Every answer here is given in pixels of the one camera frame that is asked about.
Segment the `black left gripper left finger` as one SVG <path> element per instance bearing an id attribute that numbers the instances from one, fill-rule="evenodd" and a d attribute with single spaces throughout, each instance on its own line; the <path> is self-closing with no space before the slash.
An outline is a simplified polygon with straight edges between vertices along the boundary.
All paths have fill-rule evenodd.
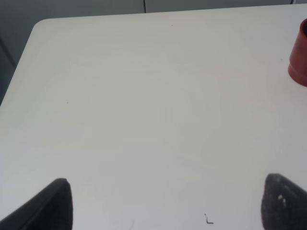
<path id="1" fill-rule="evenodd" d="M 0 221 L 2 230 L 71 230 L 73 201 L 67 179 L 58 178 Z"/>

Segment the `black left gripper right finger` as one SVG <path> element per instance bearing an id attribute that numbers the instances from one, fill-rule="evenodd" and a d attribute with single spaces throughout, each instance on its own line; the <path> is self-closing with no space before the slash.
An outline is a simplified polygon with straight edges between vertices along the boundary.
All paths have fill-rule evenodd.
<path id="1" fill-rule="evenodd" d="M 268 174 L 261 201 L 261 221 L 265 230 L 305 230 L 306 190 L 281 174 Z"/>

